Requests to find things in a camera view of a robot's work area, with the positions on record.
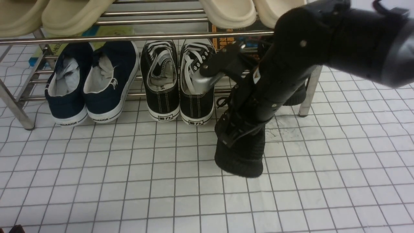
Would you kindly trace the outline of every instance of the rack leg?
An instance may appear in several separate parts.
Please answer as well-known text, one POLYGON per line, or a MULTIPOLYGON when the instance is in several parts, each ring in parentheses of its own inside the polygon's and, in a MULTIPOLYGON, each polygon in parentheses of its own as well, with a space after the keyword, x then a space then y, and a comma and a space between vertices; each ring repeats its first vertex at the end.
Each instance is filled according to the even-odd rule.
POLYGON ((321 72, 322 72, 322 66, 318 66, 312 72, 310 76, 310 79, 308 81, 308 86, 306 88, 306 99, 301 104, 301 107, 299 109, 300 117, 306 117, 309 114, 309 110, 311 109, 311 103, 313 100, 313 96, 315 95, 316 87, 318 85, 321 72))
POLYGON ((6 57, 7 53, 10 51, 10 49, 13 47, 13 45, 9 45, 6 50, 4 50, 3 54, 0 56, 0 62, 3 61, 4 57, 6 57))
POLYGON ((23 105, 16 101, 2 80, 0 80, 0 97, 25 129, 34 129, 34 122, 24 112, 23 105))
MULTIPOLYGON (((43 38, 43 39, 46 38, 40 28, 34 31, 33 35, 35 38, 43 38)), ((48 44, 39 44, 39 46, 41 50, 43 51, 46 50, 46 55, 53 56, 52 49, 50 48, 48 44)), ((49 66, 51 67, 51 69, 53 70, 55 68, 55 60, 53 58, 48 58, 46 60, 49 63, 49 66)))

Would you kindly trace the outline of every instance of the black canvas sneaker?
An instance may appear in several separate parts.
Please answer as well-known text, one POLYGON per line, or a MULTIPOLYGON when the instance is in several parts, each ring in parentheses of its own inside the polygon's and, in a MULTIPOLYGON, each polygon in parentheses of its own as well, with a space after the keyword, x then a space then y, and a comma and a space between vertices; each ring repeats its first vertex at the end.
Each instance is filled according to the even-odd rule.
POLYGON ((180 112, 177 50, 172 41, 148 41, 141 55, 141 72, 148 110, 155 121, 174 120, 180 112))
POLYGON ((207 93, 197 93, 191 78, 215 53, 209 39, 185 40, 181 48, 180 110, 183 121, 189 125, 204 125, 213 114, 214 88, 207 93))

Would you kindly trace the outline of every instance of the screw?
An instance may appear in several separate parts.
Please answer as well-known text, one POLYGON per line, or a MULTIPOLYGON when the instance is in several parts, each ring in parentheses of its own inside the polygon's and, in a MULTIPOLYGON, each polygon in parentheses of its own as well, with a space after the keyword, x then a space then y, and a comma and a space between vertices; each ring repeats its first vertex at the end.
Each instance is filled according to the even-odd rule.
POLYGON ((301 47, 306 47, 306 45, 308 44, 308 42, 306 41, 306 40, 302 40, 300 43, 299 43, 299 45, 301 46, 301 47))

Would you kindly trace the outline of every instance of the book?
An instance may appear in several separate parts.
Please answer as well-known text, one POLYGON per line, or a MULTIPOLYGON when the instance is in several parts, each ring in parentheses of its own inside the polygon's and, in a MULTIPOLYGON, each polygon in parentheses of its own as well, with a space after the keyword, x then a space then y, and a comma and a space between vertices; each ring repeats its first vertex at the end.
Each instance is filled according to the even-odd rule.
MULTIPOLYGON (((127 26, 92 26, 84 33, 76 34, 73 37, 80 36, 131 36, 134 35, 134 28, 131 25, 127 26)), ((58 35, 49 34, 47 38, 61 37, 58 35)), ((94 42, 91 43, 94 49, 101 48, 105 42, 94 42)), ((53 56, 59 56, 67 44, 50 44, 53 56)), ((42 54, 42 50, 38 48, 29 59, 30 66, 34 66, 39 56, 42 54)))
MULTIPOLYGON (((254 24, 245 27, 245 28, 239 28, 239 29, 223 29, 218 28, 215 25, 213 25, 211 22, 208 23, 208 32, 252 32, 252 31, 267 31, 269 30, 268 27, 262 24, 259 20, 256 21, 254 24)), ((257 47, 258 47, 258 41, 257 37, 252 36, 241 36, 241 37, 216 37, 211 38, 211 42, 213 43, 213 47, 218 51, 224 48, 227 44, 232 44, 234 41, 244 41, 246 44, 245 49, 251 50, 246 52, 246 54, 251 55, 252 57, 259 60, 259 55, 257 54, 257 47)))

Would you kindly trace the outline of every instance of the navy blue canvas shoe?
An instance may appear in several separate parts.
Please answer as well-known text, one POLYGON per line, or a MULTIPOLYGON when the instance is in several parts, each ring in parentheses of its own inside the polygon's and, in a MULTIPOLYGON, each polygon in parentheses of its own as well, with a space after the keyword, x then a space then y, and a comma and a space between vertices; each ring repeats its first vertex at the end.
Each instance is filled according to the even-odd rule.
POLYGON ((87 118, 82 89, 91 68, 92 55, 89 43, 68 44, 56 61, 45 96, 53 119, 60 126, 76 126, 87 118))
POLYGON ((138 71, 138 49, 132 41, 106 42, 93 57, 83 96, 89 117, 94 122, 106 123, 122 112, 138 71))

